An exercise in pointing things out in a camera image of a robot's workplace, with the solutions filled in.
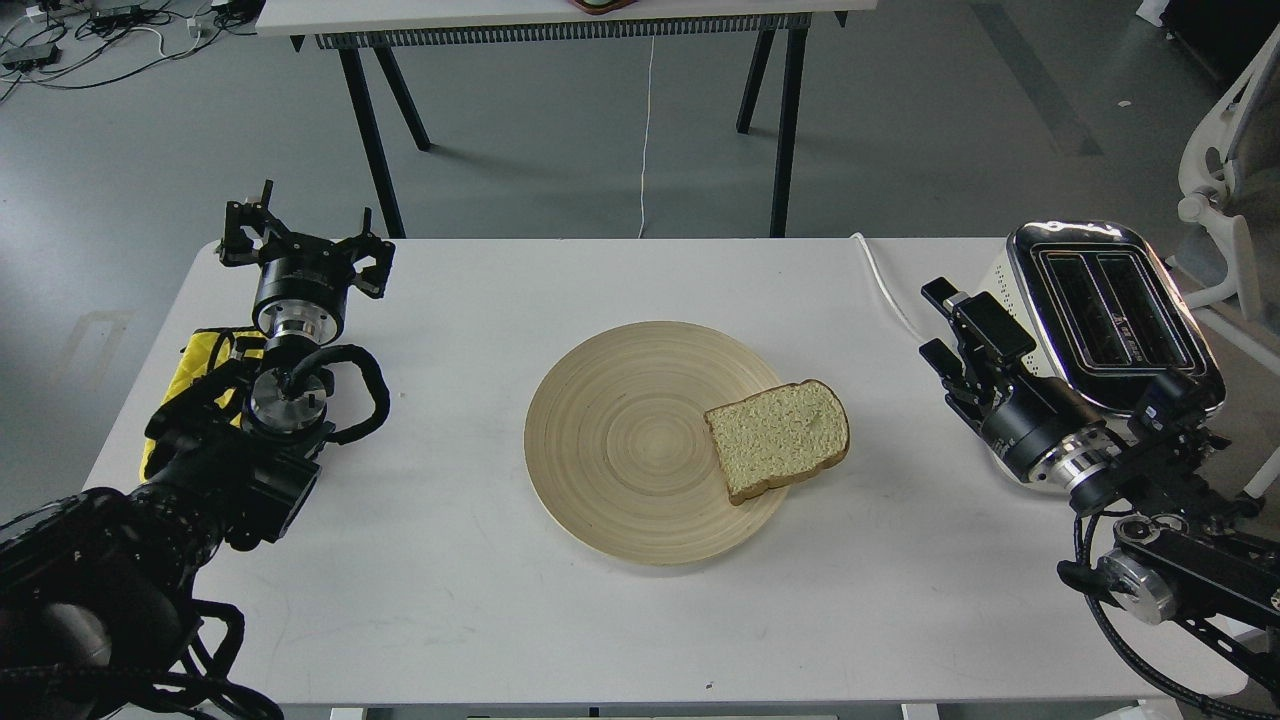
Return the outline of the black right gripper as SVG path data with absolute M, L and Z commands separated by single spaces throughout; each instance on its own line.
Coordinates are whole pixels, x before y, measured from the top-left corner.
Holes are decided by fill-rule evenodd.
M 938 277 L 922 296 L 948 323 L 954 345 L 918 351 L 940 378 L 943 400 L 986 442 L 1009 484 L 1042 495 L 1074 493 L 1103 471 L 1117 434 L 1059 378 L 1032 375 L 1034 340 L 989 292 L 968 295 Z

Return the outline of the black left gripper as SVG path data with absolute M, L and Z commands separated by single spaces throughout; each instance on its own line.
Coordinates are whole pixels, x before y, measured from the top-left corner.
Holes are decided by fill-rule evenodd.
M 224 266 L 261 266 L 252 318 L 269 338 L 301 334 L 337 340 L 346 328 L 349 288 L 384 299 L 396 243 L 372 231 L 372 209 L 360 231 L 337 243 L 310 236 L 288 240 L 289 229 L 270 211 L 274 181 L 256 199 L 228 201 L 218 258 Z

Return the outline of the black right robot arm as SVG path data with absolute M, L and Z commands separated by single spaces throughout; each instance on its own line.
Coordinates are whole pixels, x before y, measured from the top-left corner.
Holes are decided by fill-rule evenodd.
M 1277 694 L 1277 543 L 1236 528 L 1258 512 L 1257 498 L 1226 498 L 1199 474 L 1208 454 L 1228 443 L 1206 428 L 1206 388 L 1161 370 L 1123 437 L 1065 380 L 1025 369 L 1036 342 L 989 293 L 972 296 L 940 277 L 922 295 L 956 340 L 919 348 L 946 404 L 1015 482 L 1068 493 L 1074 555 L 1057 574 L 1084 597 L 1120 660 L 1207 717 L 1257 717 L 1161 673 L 1106 614 L 1115 607 L 1180 626 Z

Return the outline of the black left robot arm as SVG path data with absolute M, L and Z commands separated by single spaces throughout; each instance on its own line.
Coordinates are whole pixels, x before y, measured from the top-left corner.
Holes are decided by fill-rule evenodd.
M 343 345 L 348 293 L 385 293 L 396 246 L 372 232 L 291 231 L 260 199 L 228 202 L 218 256 L 256 266 L 248 328 L 227 328 L 204 372 L 155 411 L 143 479 L 93 487 L 3 525 L 3 716 L 105 719 L 133 705 L 209 719 L 279 719 L 230 680 L 244 615 L 200 600 L 221 547 L 279 541 L 329 445 L 378 430 L 390 391 L 375 357 Z

